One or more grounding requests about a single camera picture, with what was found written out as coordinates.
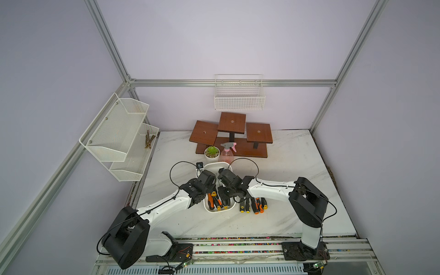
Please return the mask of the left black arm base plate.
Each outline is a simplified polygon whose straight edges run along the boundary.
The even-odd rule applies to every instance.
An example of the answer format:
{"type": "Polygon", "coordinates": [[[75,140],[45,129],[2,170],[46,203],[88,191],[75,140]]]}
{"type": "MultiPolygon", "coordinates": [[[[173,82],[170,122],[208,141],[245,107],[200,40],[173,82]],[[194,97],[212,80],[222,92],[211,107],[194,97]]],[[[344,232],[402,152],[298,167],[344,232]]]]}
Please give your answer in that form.
{"type": "Polygon", "coordinates": [[[179,262],[193,255],[194,244],[178,242],[163,231],[157,237],[148,238],[145,248],[146,262],[179,262]]]}

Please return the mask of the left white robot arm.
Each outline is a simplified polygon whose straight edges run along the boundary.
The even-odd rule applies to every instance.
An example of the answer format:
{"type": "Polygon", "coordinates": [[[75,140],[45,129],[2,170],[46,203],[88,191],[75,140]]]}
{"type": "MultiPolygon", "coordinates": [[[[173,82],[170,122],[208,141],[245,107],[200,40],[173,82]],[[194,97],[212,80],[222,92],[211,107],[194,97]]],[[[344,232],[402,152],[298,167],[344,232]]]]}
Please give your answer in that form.
{"type": "Polygon", "coordinates": [[[146,249],[151,256],[165,255],[172,247],[172,236],[164,232],[165,238],[149,238],[150,231],[172,215],[202,202],[215,181],[215,174],[203,171],[180,186],[176,194],[153,204],[152,209],[136,210],[126,206],[104,233],[102,246],[122,270],[134,265],[146,249]]]}

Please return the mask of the white plastic storage box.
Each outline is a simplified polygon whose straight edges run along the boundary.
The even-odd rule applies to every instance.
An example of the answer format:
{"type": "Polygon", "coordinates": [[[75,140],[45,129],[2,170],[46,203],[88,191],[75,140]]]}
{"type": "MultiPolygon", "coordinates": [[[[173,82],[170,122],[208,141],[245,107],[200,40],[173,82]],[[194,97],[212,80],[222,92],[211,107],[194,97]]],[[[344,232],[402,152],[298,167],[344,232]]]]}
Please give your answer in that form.
{"type": "MultiPolygon", "coordinates": [[[[220,195],[223,204],[229,206],[229,208],[228,208],[227,210],[222,210],[222,211],[220,211],[220,212],[226,212],[226,211],[232,210],[232,209],[236,206],[236,203],[233,201],[232,198],[227,198],[227,197],[226,197],[226,194],[225,194],[226,187],[225,187],[224,184],[223,184],[220,180],[218,180],[218,178],[217,178],[217,177],[220,175],[220,170],[221,170],[221,169],[228,169],[228,170],[230,170],[231,172],[233,171],[232,167],[230,167],[229,164],[226,163],[226,162],[208,163],[207,165],[204,166],[204,168],[202,169],[202,171],[204,171],[204,170],[205,170],[205,171],[210,171],[210,172],[212,172],[212,173],[215,174],[215,176],[216,176],[215,189],[216,189],[216,191],[218,192],[218,194],[220,195]]],[[[206,210],[208,213],[212,213],[212,214],[214,214],[214,213],[220,213],[220,212],[218,212],[216,209],[214,209],[214,210],[210,210],[210,209],[209,209],[209,207],[208,207],[207,196],[206,196],[206,198],[205,198],[204,201],[203,201],[203,206],[204,206],[205,210],[206,210]]]]}

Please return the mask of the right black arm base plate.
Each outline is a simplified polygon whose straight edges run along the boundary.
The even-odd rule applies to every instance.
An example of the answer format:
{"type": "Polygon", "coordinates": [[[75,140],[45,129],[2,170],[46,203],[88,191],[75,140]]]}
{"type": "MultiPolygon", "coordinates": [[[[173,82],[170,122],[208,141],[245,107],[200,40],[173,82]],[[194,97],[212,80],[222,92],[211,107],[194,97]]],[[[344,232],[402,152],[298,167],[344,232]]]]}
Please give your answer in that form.
{"type": "Polygon", "coordinates": [[[318,247],[313,249],[302,242],[282,242],[282,251],[287,261],[329,260],[330,255],[326,244],[320,241],[318,247]]]}

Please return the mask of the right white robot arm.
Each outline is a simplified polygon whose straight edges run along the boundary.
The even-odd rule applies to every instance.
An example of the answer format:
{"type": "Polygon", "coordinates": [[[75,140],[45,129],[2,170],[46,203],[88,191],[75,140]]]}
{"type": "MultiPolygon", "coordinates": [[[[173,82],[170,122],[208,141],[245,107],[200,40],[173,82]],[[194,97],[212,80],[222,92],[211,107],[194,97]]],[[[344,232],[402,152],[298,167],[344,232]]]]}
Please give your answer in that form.
{"type": "Polygon", "coordinates": [[[300,245],[308,250],[318,249],[329,200],[307,178],[299,177],[294,182],[264,182],[253,176],[240,178],[222,168],[218,180],[229,197],[238,197],[241,201],[274,199],[290,204],[302,222],[300,245]]]}

